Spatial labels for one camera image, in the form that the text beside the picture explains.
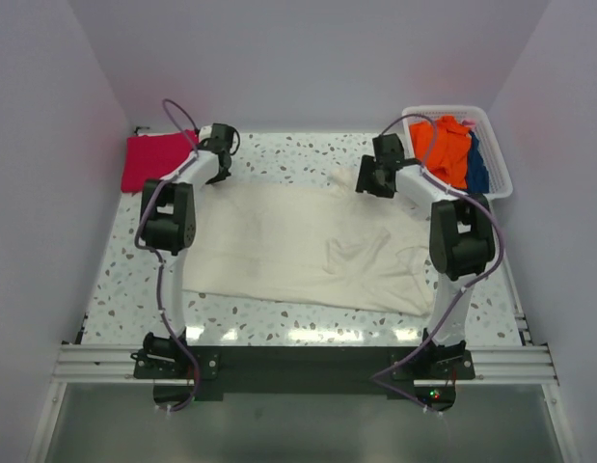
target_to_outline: speckled white tabletop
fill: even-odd
[[[338,166],[358,168],[372,154],[373,134],[252,133],[242,135],[231,173],[241,181],[325,188]],[[133,246],[140,194],[123,194],[108,240],[82,343],[139,344],[160,324],[154,301],[156,262]],[[408,201],[406,211],[424,223]],[[437,275],[427,262],[427,283]],[[512,282],[503,267],[475,288],[467,321],[469,346],[521,345]],[[259,301],[184,292],[190,343],[225,345],[416,345],[427,319],[398,313]]]

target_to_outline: laundry basket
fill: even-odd
[[[506,163],[503,160],[500,145],[495,138],[495,133],[489,123],[489,118],[486,113],[475,106],[412,106],[403,110],[403,115],[406,114],[424,114],[429,118],[436,120],[443,115],[450,114],[454,116],[460,123],[463,120],[471,120],[475,122],[473,128],[476,138],[480,141],[478,147],[484,164],[489,171],[489,193],[485,194],[488,200],[495,200],[499,198],[507,198],[512,194],[512,182],[510,181],[510,174],[506,168]],[[407,143],[405,150],[408,157],[416,157],[414,154],[414,147],[412,147],[412,139],[410,137],[410,125],[412,123],[422,122],[422,118],[408,118],[403,120],[403,131],[405,132]]]

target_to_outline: glass panel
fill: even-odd
[[[443,418],[357,395],[226,395],[167,416],[151,385],[71,385],[47,461],[562,461],[540,387],[458,389]]]

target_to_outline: black mounting plate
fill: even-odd
[[[381,388],[370,377],[410,354],[415,347],[274,347],[274,346],[189,346],[200,364],[202,384],[198,400],[223,400],[224,394],[322,394],[322,395],[400,395]],[[136,379],[193,379],[187,371],[159,370],[152,362],[137,361],[143,351],[133,355]],[[455,363],[456,379],[474,379],[470,352]],[[410,369],[389,376],[392,384],[416,395],[414,380],[451,379],[452,370],[430,371],[417,377]],[[176,386],[155,386],[173,388]],[[182,386],[186,392],[189,386]]]

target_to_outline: folded red towel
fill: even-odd
[[[186,132],[198,143],[193,130]],[[126,141],[121,190],[124,193],[142,191],[146,180],[161,178],[173,171],[186,160],[191,149],[181,133],[130,137]]]

